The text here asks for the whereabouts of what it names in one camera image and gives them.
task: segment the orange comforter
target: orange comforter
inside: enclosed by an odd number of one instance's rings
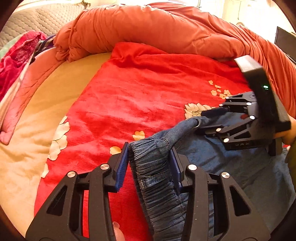
[[[96,7],[83,11],[55,38],[58,60],[69,61],[110,52],[118,42],[144,43],[167,53],[217,60],[250,55],[264,67],[288,113],[296,117],[296,69],[285,54],[247,28],[196,7],[169,2]]]

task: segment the pink cloth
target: pink cloth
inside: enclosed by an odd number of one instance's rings
[[[30,60],[39,40],[45,38],[46,36],[41,32],[29,31],[25,33],[1,59],[0,101]]]
[[[64,62],[64,60],[56,59],[56,53],[55,48],[44,51],[37,55],[36,60],[30,64],[1,126],[0,141],[3,144],[9,144],[15,126],[35,91]]]
[[[110,52],[118,42],[144,43],[167,53],[217,60],[250,55],[264,67],[288,113],[296,117],[296,69],[285,54],[247,28],[196,7],[170,2],[96,7],[66,24],[54,41],[57,59],[70,62]]]

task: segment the black device housing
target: black device housing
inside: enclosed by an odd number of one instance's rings
[[[178,193],[189,193],[181,241],[268,241],[270,233],[246,194],[229,176],[206,173],[173,147],[169,165]],[[208,236],[209,199],[213,192],[214,236]]]
[[[46,199],[26,233],[27,241],[116,241],[108,192],[116,193],[120,165],[128,163],[128,143],[120,154],[112,155],[108,165],[91,172],[68,172]],[[89,190],[89,238],[83,236],[84,191]]]
[[[235,59],[253,91],[229,96],[219,108],[203,111],[209,118],[226,112],[246,114],[241,122],[230,126],[205,126],[197,129],[198,135],[218,137],[226,150],[266,147],[269,155],[281,153],[280,139],[275,133],[291,129],[291,121],[280,101],[272,91],[263,67],[250,56]]]

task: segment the wall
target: wall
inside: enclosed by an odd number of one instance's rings
[[[294,32],[286,16],[272,1],[225,0],[222,18],[233,24],[243,22],[246,27],[271,42],[275,40],[277,26]]]
[[[109,5],[117,3],[119,0],[84,0],[87,3],[91,3],[91,7],[100,6],[100,5]]]
[[[209,12],[212,15],[222,18],[224,2],[225,0],[201,0],[200,9],[204,12]]]

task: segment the metal bolt head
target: metal bolt head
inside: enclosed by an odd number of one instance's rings
[[[109,167],[110,167],[110,166],[109,166],[108,164],[102,164],[102,165],[101,165],[101,169],[102,169],[102,170],[107,170],[107,169],[109,169]]]
[[[197,169],[197,166],[195,166],[194,164],[190,164],[188,166],[188,169],[191,170],[191,171],[195,171]]]
[[[71,172],[68,172],[67,176],[68,177],[75,177],[76,173],[71,171]]]
[[[223,172],[223,173],[221,174],[221,176],[224,177],[224,178],[229,178],[229,177],[230,177],[230,175],[229,175],[228,172]]]

